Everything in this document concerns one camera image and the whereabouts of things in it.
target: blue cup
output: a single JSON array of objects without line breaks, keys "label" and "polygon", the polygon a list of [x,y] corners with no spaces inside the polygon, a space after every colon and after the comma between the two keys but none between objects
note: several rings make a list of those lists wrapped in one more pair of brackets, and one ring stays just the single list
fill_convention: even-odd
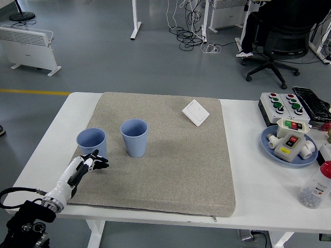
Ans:
[{"label": "blue cup", "polygon": [[98,155],[107,158],[106,133],[102,129],[85,129],[78,134],[76,141],[83,155],[92,153],[94,150],[98,149]]},{"label": "blue cup", "polygon": [[126,120],[121,125],[122,137],[131,157],[139,158],[145,154],[148,125],[140,119]]}]

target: electric heater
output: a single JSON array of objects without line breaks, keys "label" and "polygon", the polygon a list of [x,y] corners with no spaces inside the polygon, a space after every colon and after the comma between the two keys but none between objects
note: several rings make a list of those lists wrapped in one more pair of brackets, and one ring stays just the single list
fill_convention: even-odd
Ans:
[{"label": "electric heater", "polygon": [[48,39],[45,33],[17,28],[8,25],[0,27],[0,43],[8,60],[15,64],[11,69],[16,69],[20,65],[37,67],[51,70],[48,76],[54,75],[61,69],[61,66],[56,64],[51,48],[52,37]]},{"label": "electric heater", "polygon": [[217,28],[242,24],[245,21],[246,4],[247,0],[216,0],[209,29],[217,33]]}]

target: black pants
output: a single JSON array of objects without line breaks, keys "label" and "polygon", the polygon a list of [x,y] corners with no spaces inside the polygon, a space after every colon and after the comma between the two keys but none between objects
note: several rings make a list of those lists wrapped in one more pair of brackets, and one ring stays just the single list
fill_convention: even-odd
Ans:
[{"label": "black pants", "polygon": [[[260,41],[259,45],[262,45],[265,42],[270,30],[270,25],[268,24],[269,18],[267,16],[267,13],[265,13],[265,11],[254,12],[254,14],[255,16],[258,17],[259,20],[263,21],[263,24],[260,24],[259,32],[257,34]],[[246,21],[245,36],[242,40],[242,50],[244,53],[250,53],[253,51],[253,42],[256,36],[255,34],[256,25],[257,25],[256,18],[252,14],[249,14]]]}]

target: white desk leg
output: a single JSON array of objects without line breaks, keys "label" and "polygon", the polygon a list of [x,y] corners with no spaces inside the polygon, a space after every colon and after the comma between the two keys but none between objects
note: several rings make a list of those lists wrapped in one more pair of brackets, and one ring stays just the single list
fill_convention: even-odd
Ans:
[{"label": "white desk leg", "polygon": [[316,53],[316,55],[322,60],[323,63],[329,65],[331,64],[331,61],[326,59],[326,57],[322,54],[322,48],[323,44],[325,43],[331,29],[331,22],[329,22],[329,25],[327,27],[327,32],[323,35],[321,39],[321,43],[317,43],[317,46],[315,46],[313,43],[309,42],[309,47]]},{"label": "white desk leg", "polygon": [[202,36],[205,37],[203,40],[204,43],[207,43],[207,21],[208,21],[208,11],[209,11],[209,1],[206,0],[206,5],[205,5],[205,16],[203,18],[203,24],[201,25],[202,29]]},{"label": "white desk leg", "polygon": [[99,248],[105,221],[86,220],[91,229],[91,237],[87,248]]},{"label": "white desk leg", "polygon": [[251,1],[248,2],[248,11],[246,12],[246,16],[245,16],[245,22],[244,22],[244,26],[243,26],[243,31],[242,31],[242,36],[240,38],[234,38],[234,40],[237,42],[237,47],[238,50],[241,51],[242,50],[242,40],[245,36],[246,33],[246,23],[247,23],[247,18],[249,16],[249,14],[252,12],[251,10]]},{"label": "white desk leg", "polygon": [[139,30],[140,25],[141,25],[141,22],[137,21],[137,2],[136,2],[136,0],[132,0],[132,8],[133,8],[133,26],[134,26],[134,30],[133,30],[133,33],[132,33],[130,39],[135,40],[136,35],[137,35],[138,30]]},{"label": "white desk leg", "polygon": [[273,248],[284,248],[284,243],[294,234],[292,231],[269,231],[270,241]]}]

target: gray foam mat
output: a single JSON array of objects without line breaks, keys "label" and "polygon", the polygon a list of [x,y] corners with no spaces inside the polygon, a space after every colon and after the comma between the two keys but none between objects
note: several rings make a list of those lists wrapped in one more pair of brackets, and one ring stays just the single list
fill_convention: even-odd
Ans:
[{"label": "gray foam mat", "polygon": [[[209,113],[195,126],[182,113],[196,99]],[[119,130],[149,125],[146,153],[126,153]],[[87,126],[107,134],[110,166],[87,173],[68,204],[228,217],[235,209],[221,103],[213,98],[105,92]],[[73,157],[81,153],[77,149]]]}]

